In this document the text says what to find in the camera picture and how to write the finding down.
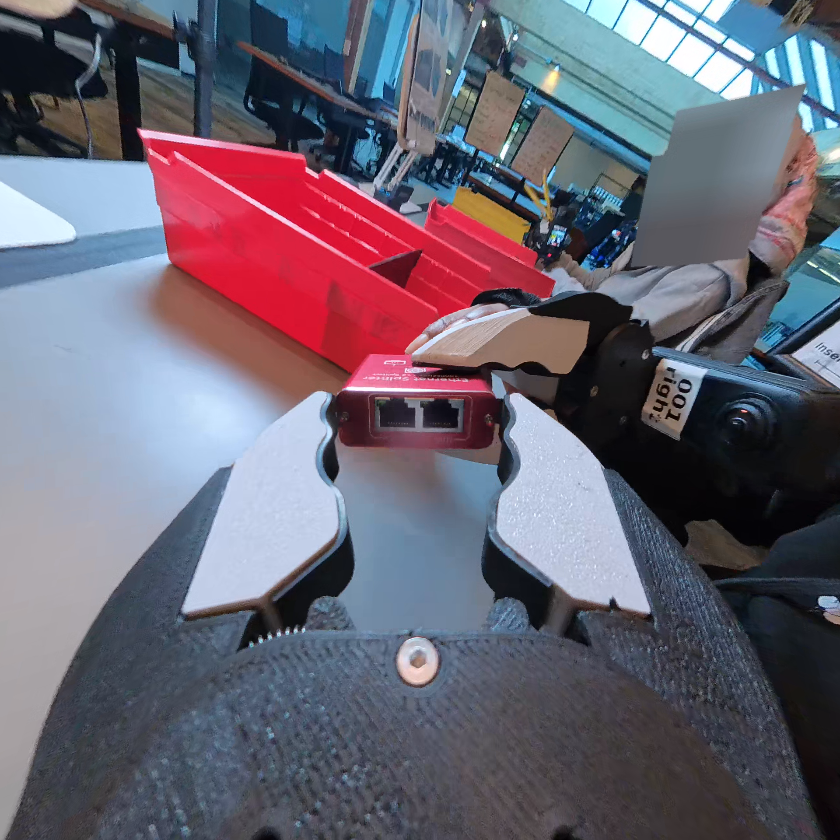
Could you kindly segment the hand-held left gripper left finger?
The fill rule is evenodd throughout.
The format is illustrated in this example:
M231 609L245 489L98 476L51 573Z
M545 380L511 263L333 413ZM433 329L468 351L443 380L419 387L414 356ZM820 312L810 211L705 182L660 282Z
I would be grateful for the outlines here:
M185 592L185 620L253 613L259 629L247 647L306 633L312 607L347 588L354 546L335 485L335 403L310 394L234 462Z

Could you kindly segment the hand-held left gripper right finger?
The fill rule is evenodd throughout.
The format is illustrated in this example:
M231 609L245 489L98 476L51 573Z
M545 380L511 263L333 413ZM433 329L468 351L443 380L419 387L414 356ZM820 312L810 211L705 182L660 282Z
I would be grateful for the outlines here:
M649 634L650 597L598 458L518 393L503 401L500 444L482 548L495 611L525 632L574 635L593 614Z

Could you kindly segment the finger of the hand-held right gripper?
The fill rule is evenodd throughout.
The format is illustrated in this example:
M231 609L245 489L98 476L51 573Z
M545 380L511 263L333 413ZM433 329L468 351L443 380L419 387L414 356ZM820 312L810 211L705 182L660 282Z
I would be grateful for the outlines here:
M433 338L427 338L424 330L406 353L420 365L489 369L507 392L549 405L558 395L560 377L572 371L586 350L590 326L535 316L524 309L500 311L457 323Z
M604 338L615 327L633 318L632 307L598 292L565 291L542 299L522 289L495 289L482 291L470 307L435 321L423 335L433 338L457 323L514 309L524 309L539 317L588 322L590 338Z

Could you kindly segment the red ethernet splitter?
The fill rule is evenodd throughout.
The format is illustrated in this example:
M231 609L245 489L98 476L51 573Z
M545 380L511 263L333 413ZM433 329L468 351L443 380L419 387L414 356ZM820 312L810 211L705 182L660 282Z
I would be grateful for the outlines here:
M497 435L501 404L488 374L371 354L337 394L339 440L352 448L480 450Z

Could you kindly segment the red plastic bin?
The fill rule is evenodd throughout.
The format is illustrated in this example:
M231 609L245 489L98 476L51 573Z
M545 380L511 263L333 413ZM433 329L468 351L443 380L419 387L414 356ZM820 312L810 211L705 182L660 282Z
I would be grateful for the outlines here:
M425 229L484 266L487 276L471 282L482 290L513 288L540 299L553 294L554 280L537 269L537 254L450 205L432 200Z
M346 371L483 291L484 266L301 154L138 135L171 263ZM368 268L413 249L405 289Z

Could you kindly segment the black bin divider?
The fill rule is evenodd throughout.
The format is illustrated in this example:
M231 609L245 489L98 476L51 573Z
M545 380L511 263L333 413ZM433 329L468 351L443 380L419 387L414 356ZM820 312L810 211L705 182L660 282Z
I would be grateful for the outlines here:
M405 289L422 254L423 251L420 248L409 250L399 255L381 259L370 264L368 268L399 288Z

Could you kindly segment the yellow plastic bin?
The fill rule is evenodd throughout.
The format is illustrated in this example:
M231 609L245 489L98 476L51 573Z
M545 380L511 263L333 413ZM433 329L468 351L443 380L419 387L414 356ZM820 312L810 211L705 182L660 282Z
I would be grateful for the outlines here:
M523 245L532 225L531 220L463 186L457 187L452 207L517 245Z

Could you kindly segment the black framed sign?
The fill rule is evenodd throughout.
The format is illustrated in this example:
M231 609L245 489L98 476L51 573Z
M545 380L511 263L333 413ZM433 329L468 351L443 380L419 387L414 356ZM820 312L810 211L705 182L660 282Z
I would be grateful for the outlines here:
M760 371L787 375L839 389L839 300L801 326L782 334L781 322L762 336L746 364Z

